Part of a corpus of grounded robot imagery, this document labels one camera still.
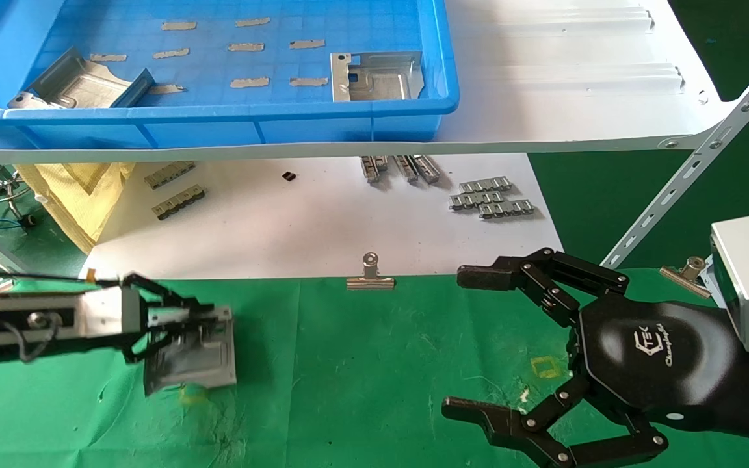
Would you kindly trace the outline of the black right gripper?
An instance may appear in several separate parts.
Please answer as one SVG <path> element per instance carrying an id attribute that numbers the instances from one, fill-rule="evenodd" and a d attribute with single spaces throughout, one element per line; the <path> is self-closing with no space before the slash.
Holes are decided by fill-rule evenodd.
<path id="1" fill-rule="evenodd" d="M 442 415 L 480 426 L 488 444 L 520 451 L 538 467 L 650 462 L 669 443 L 649 421 L 749 438 L 749 352 L 725 311 L 606 295 L 583 306 L 576 336 L 594 405 L 627 435 L 566 447 L 550 434 L 591 396 L 586 376 L 570 378 L 528 413 L 448 396 Z"/>

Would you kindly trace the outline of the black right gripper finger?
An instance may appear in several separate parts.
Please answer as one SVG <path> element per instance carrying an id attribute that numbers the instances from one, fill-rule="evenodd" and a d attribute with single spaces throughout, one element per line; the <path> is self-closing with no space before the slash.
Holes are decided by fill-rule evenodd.
<path id="1" fill-rule="evenodd" d="M 571 327 L 579 322 L 580 304 L 560 285 L 595 297 L 623 296 L 629 279 L 615 270 L 543 248 L 526 257 L 498 257 L 490 266 L 460 266 L 457 284 L 464 289 L 522 291 L 557 325 Z"/>

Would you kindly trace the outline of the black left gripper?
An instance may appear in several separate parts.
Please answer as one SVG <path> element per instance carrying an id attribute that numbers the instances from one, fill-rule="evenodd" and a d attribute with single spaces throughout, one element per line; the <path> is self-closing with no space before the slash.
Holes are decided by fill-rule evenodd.
<path id="1" fill-rule="evenodd" d="M 196 297 L 182 296 L 153 279 L 131 273 L 123 278 L 124 287 L 137 287 L 160 299 L 159 307 L 177 307 L 190 314 L 213 311 L 214 304 L 201 303 Z M 0 363 L 20 361 L 32 363 L 40 358 L 53 358 L 68 354 L 83 354 L 108 348 L 119 350 L 125 364 L 132 365 L 154 358 L 159 350 L 177 339 L 176 327 L 151 327 L 143 331 L 129 331 L 106 337 L 63 337 L 62 326 L 52 325 L 40 331 L 37 341 L 29 341 L 26 331 L 12 324 L 0 324 Z"/>

